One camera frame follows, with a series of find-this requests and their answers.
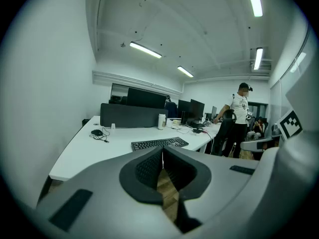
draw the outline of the wall trim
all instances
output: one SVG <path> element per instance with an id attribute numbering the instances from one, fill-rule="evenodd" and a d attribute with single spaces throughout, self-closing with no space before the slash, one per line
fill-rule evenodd
<path id="1" fill-rule="evenodd" d="M 210 82 L 210 81 L 224 81 L 224 80 L 260 80 L 260 81 L 268 81 L 269 76 L 262 76 L 262 75 L 229 75 L 229 76 L 218 76 L 218 77 L 211 77 L 205 79 L 198 79 L 187 81 L 184 84 L 190 83 L 198 83 L 198 82 Z"/>
<path id="2" fill-rule="evenodd" d="M 92 71 L 93 84 L 97 85 L 110 85 L 112 83 L 125 85 L 129 87 L 142 87 L 145 90 L 156 91 L 159 93 L 180 96 L 182 91 L 167 88 L 153 82 L 143 81 L 132 77 L 127 77 L 119 74 L 111 74 L 99 71 Z"/>

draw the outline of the ceiling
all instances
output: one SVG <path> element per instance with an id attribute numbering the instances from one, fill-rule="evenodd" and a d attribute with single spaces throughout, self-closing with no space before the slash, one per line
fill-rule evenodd
<path id="1" fill-rule="evenodd" d="M 195 79 L 268 75 L 268 12 L 261 1 L 264 15 L 255 17 L 250 0 L 87 0 L 93 51 L 97 58 L 116 53 L 132 62 L 142 60 L 184 81 L 189 78 L 178 66 Z M 162 58 L 131 48 L 131 41 Z M 261 65 L 265 70 L 252 70 L 257 47 L 265 47 Z"/>

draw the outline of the computer mouse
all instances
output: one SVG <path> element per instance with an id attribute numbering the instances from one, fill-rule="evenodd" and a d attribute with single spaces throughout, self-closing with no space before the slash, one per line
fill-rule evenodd
<path id="1" fill-rule="evenodd" d="M 102 136 L 103 135 L 102 131 L 100 131 L 99 129 L 95 129 L 95 130 L 91 131 L 91 134 L 94 134 L 96 136 Z"/>

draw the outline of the wooden floor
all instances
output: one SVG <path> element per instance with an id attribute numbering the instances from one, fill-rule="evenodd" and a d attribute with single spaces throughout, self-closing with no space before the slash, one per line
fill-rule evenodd
<path id="1" fill-rule="evenodd" d="M 254 159 L 250 151 L 243 150 L 241 150 L 239 158 Z M 49 193 L 55 190 L 61 184 L 62 182 L 53 180 L 49 189 Z M 159 174 L 157 191 L 160 192 L 163 196 L 163 211 L 172 222 L 175 222 L 178 207 L 178 191 L 175 189 L 173 183 L 169 179 L 169 176 L 165 169 L 163 169 Z"/>

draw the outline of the desk leg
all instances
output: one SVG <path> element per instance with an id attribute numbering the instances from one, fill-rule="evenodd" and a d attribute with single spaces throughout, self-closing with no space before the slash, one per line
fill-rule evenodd
<path id="1" fill-rule="evenodd" d="M 206 147 L 207 147 L 207 144 L 203 145 L 203 146 L 199 149 L 199 152 L 205 153 Z"/>

